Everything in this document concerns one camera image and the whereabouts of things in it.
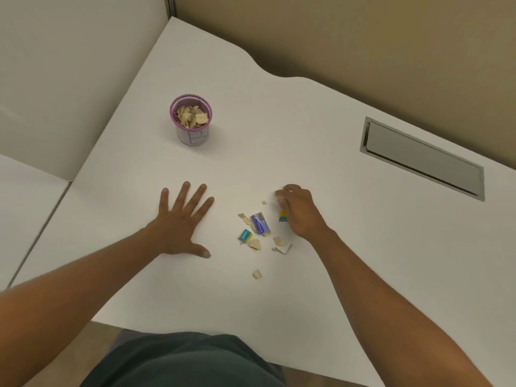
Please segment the pile of tan paper scraps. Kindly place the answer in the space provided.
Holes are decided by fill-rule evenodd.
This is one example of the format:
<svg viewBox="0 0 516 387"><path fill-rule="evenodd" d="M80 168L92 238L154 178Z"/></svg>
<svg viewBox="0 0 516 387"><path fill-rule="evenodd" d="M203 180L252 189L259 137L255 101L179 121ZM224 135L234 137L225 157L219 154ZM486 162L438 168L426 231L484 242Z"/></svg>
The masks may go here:
<svg viewBox="0 0 516 387"><path fill-rule="evenodd" d="M185 129L204 127L210 120L208 113L199 106L180 106L173 112L174 120Z"/></svg>

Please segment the person's right hand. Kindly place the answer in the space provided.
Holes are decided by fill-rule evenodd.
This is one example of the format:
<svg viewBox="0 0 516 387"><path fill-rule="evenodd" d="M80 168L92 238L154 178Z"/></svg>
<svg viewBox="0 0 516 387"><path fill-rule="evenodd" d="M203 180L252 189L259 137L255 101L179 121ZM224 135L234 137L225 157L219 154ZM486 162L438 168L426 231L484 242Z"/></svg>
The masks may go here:
<svg viewBox="0 0 516 387"><path fill-rule="evenodd" d="M335 231L326 224L314 201L312 206L281 210L285 211L287 222L294 234L311 244L322 242L329 239L330 236L336 235Z"/></svg>

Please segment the person's left forearm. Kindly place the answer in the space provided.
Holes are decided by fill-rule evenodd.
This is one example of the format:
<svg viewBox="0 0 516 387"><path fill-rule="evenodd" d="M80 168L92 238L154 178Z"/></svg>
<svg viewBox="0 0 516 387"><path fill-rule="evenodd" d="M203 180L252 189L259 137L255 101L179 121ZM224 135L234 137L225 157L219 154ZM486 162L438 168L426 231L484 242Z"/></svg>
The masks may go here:
<svg viewBox="0 0 516 387"><path fill-rule="evenodd" d="M163 252L148 225L97 252L0 293L0 387L23 387Z"/></svg>

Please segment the white paper label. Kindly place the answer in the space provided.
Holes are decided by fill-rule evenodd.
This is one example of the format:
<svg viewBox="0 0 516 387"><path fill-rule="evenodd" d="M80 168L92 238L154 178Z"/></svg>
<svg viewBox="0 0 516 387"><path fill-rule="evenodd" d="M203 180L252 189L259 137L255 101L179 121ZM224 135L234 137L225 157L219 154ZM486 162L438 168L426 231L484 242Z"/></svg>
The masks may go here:
<svg viewBox="0 0 516 387"><path fill-rule="evenodd" d="M210 128L185 129L176 127L177 137L188 146L200 146L206 143L210 136Z"/></svg>

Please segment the person's right forearm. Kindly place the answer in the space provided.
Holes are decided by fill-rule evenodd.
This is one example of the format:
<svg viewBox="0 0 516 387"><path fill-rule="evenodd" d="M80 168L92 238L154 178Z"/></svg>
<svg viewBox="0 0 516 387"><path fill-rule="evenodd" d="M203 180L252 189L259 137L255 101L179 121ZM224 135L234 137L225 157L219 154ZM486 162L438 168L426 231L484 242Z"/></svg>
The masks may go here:
<svg viewBox="0 0 516 387"><path fill-rule="evenodd" d="M456 342L328 227L302 235L385 387L493 387Z"/></svg>

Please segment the dark green clothing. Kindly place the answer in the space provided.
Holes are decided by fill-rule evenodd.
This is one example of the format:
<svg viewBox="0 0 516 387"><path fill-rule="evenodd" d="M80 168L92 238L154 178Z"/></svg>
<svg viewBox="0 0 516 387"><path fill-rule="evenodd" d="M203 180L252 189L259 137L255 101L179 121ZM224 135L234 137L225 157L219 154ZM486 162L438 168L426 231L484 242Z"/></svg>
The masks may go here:
<svg viewBox="0 0 516 387"><path fill-rule="evenodd" d="M235 335L124 329L80 387L286 387L286 380Z"/></svg>

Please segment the person's left hand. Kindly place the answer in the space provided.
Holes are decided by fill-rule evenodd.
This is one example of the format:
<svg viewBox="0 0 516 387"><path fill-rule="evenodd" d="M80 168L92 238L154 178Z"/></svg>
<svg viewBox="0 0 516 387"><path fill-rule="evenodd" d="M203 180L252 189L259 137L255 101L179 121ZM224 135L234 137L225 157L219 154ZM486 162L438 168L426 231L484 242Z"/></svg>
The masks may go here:
<svg viewBox="0 0 516 387"><path fill-rule="evenodd" d="M187 203L190 199L187 200L187 196L190 186L188 181L182 184L166 214L159 213L158 204L157 216L144 229L145 238L157 255L190 254L190 244L195 243L192 241L194 232L214 204L215 199L210 196L203 204L199 202L193 214L188 214Z"/></svg>

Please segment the blue torn wrapper piece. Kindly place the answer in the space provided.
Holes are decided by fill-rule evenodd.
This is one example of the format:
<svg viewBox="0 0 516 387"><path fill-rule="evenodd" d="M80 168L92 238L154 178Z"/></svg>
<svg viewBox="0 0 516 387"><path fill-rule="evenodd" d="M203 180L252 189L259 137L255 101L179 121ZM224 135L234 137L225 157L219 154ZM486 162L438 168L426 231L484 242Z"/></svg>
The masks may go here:
<svg viewBox="0 0 516 387"><path fill-rule="evenodd" d="M265 217L264 217L262 212L253 214L250 217L250 220L251 220L251 223L253 225L253 228L255 229L255 232L258 235L261 235L261 236L264 236L264 237L271 235L270 228L269 228L269 226L268 226L268 224L267 224L267 222L265 220Z"/></svg>

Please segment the purple mesh cup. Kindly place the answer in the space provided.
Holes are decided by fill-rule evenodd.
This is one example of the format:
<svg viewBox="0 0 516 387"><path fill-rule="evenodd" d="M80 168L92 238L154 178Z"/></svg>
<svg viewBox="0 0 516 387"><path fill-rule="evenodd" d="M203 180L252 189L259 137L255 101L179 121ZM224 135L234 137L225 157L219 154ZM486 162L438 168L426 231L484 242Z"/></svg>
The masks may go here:
<svg viewBox="0 0 516 387"><path fill-rule="evenodd" d="M178 96L169 113L180 142L197 147L208 141L213 112L204 98L194 94Z"/></svg>

